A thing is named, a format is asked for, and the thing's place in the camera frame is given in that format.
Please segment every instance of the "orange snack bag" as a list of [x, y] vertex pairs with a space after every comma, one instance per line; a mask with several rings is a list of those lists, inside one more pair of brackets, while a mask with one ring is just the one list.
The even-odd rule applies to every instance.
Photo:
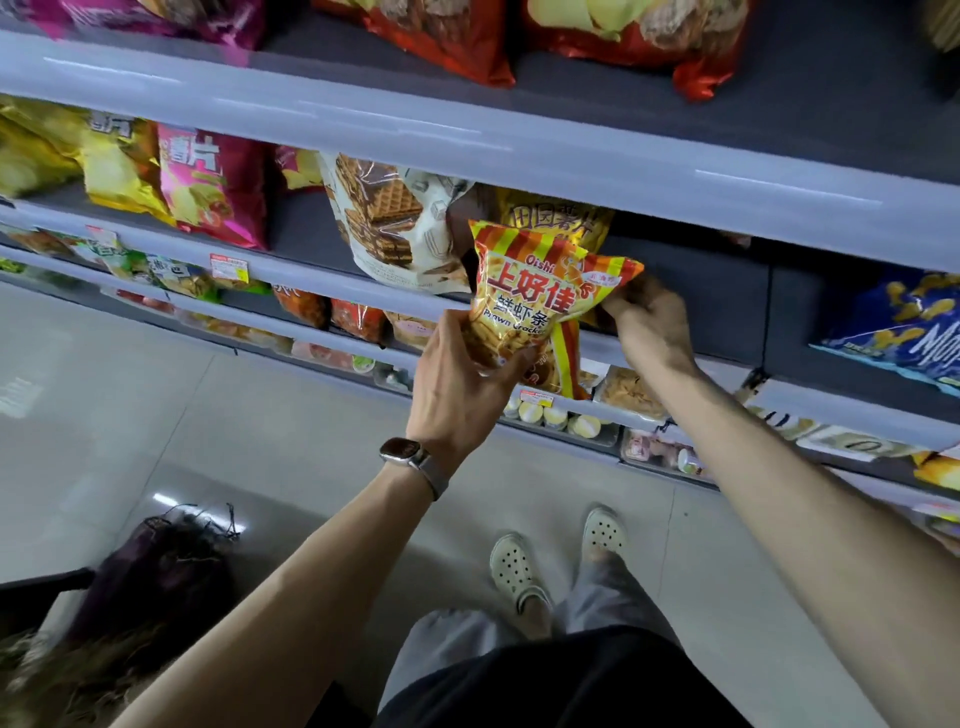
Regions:
[[516, 82], [504, 52], [507, 0], [313, 0], [313, 7], [478, 84]]
[[558, 235], [470, 221], [480, 268], [464, 339], [485, 369], [536, 347], [524, 381], [569, 399], [588, 397], [578, 383], [575, 319], [643, 270], [627, 257], [595, 255]]

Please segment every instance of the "wafer snack bag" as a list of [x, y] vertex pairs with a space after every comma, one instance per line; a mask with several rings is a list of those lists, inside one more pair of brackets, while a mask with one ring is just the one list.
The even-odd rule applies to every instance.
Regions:
[[364, 273], [401, 288], [470, 292], [446, 212], [472, 182], [346, 155], [320, 160], [337, 227]]
[[480, 258], [477, 292], [464, 339], [470, 357], [495, 369], [517, 352], [539, 353], [524, 381], [570, 399], [578, 383], [575, 319], [643, 270], [627, 257], [594, 255], [558, 235], [471, 222]]

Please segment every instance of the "blue snack bag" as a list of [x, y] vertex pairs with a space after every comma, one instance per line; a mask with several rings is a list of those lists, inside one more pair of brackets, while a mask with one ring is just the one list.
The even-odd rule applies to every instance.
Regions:
[[960, 274], [890, 268], [828, 338], [810, 346], [960, 397]]

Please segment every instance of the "floor tile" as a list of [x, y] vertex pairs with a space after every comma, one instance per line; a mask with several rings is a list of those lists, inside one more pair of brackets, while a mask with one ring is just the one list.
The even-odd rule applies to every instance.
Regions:
[[756, 728], [885, 725], [722, 496], [678, 486], [659, 604]]

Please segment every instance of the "oishi prawn crackers bag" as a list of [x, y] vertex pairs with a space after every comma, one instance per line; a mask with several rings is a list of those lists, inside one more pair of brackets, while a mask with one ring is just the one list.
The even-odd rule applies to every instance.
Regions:
[[198, 129], [158, 127], [160, 187], [177, 227], [267, 250], [264, 145]]
[[515, 353], [540, 354], [524, 381], [545, 392], [585, 399], [578, 379], [579, 329], [574, 319], [643, 270], [627, 257], [607, 257], [557, 235], [470, 223], [480, 268], [464, 339], [481, 367], [502, 366]]

